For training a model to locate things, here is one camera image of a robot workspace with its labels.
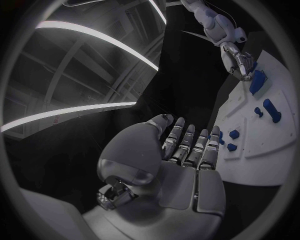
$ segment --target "blue knob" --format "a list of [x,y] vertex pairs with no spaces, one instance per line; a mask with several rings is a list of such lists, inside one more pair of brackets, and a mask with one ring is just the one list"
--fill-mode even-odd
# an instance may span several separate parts
[[239,136],[240,136],[240,133],[237,131],[237,130],[233,130],[229,133],[229,136],[232,138],[232,139],[237,139]]
[[256,108],[254,109],[254,112],[255,112],[256,114],[258,114],[260,118],[264,115],[264,113],[261,112],[261,109],[260,109],[259,107],[256,107]]
[[274,123],[278,123],[280,121],[281,113],[277,111],[277,109],[274,107],[270,99],[267,98],[266,100],[263,101],[263,107],[271,115]]
[[227,149],[229,150],[229,152],[235,151],[235,150],[237,150],[237,148],[238,148],[238,146],[236,146],[236,145],[234,145],[232,143],[229,143],[227,145]]

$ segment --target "led light strip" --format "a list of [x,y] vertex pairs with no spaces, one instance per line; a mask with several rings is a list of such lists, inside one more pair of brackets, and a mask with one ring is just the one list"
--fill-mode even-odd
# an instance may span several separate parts
[[113,44],[113,45],[129,52],[130,54],[136,56],[137,58],[139,58],[140,60],[142,60],[143,62],[145,62],[149,66],[151,66],[152,68],[154,68],[156,71],[159,70],[159,68],[157,66],[155,66],[147,58],[145,58],[144,56],[142,56],[138,52],[134,51],[129,46],[125,45],[124,43],[122,43],[122,42],[120,42],[120,41],[118,41],[118,40],[116,40],[116,39],[114,39],[110,36],[105,35],[102,32],[93,30],[91,28],[81,26],[81,25],[77,25],[77,24],[70,23],[70,22],[64,22],[64,21],[42,21],[39,25],[37,25],[36,29],[43,29],[43,28],[68,29],[68,30],[73,30],[73,31],[77,31],[77,32],[80,32],[80,33],[84,33],[84,34],[94,36],[96,38],[107,41],[107,42],[109,42],[109,43],[111,43],[111,44]]
[[91,109],[103,109],[103,108],[109,108],[109,107],[119,107],[119,106],[130,106],[134,105],[137,102],[132,101],[132,102],[118,102],[118,103],[106,103],[106,104],[95,104],[95,105],[87,105],[87,106],[76,106],[76,107],[70,107],[70,108],[64,108],[64,109],[59,109],[59,110],[54,110],[54,111],[47,111],[31,116],[27,116],[21,119],[18,119],[16,121],[9,122],[2,127],[0,127],[0,132],[4,132],[8,129],[14,128],[16,126],[26,124],[35,120],[39,119],[44,119],[56,115],[61,115],[61,114],[68,114],[68,113],[74,113],[78,111],[84,111],[84,110],[91,110]]
[[167,20],[165,19],[163,13],[161,12],[161,10],[159,9],[159,7],[155,4],[155,2],[153,0],[149,0],[149,2],[153,5],[153,7],[155,8],[155,10],[158,12],[158,14],[160,15],[160,17],[162,18],[164,24],[167,24]]

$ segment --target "robotic hand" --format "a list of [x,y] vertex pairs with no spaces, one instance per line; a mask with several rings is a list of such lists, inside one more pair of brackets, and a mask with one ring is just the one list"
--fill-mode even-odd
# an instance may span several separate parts
[[208,40],[216,47],[220,47],[221,58],[227,72],[241,81],[251,81],[252,76],[249,73],[254,64],[253,57],[247,52],[246,55],[241,54],[234,44],[247,41],[245,31],[241,27],[235,28],[227,17],[207,7],[203,0],[180,1],[188,11],[194,13],[196,20],[203,26]]
[[175,151],[185,125],[182,117],[176,121],[163,146],[159,140],[173,120],[170,114],[157,115],[147,122],[125,128],[107,144],[97,165],[98,177],[107,183],[97,194],[100,206],[112,210],[132,201],[136,196],[128,186],[151,183],[161,167],[162,160],[196,170],[216,169],[219,127],[213,127],[208,144],[208,131],[204,129],[192,149],[195,126],[189,125]]

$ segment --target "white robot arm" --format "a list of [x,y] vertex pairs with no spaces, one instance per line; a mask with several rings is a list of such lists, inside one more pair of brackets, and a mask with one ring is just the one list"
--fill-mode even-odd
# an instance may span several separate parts
[[196,20],[203,26],[208,40],[221,49],[221,58],[230,74],[242,81],[251,81],[249,72],[253,67],[253,57],[241,54],[235,42],[247,41],[247,36],[241,27],[235,28],[225,16],[207,7],[203,0],[180,0],[185,8],[194,13]]

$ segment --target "white pegboard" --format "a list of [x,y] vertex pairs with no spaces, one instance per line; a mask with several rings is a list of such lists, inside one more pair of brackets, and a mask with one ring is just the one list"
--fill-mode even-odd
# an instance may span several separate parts
[[[223,132],[225,144],[219,147],[216,170],[226,182],[278,186],[285,181],[296,150],[297,95],[289,71],[273,56],[262,51],[257,63],[256,70],[263,70],[268,78],[265,86],[253,96],[251,83],[239,82],[219,108],[215,125]],[[264,109],[265,99],[281,112],[278,123]],[[254,113],[255,107],[263,112],[262,118]],[[229,137],[233,128],[240,129],[237,139]],[[229,143],[237,150],[229,152]]]

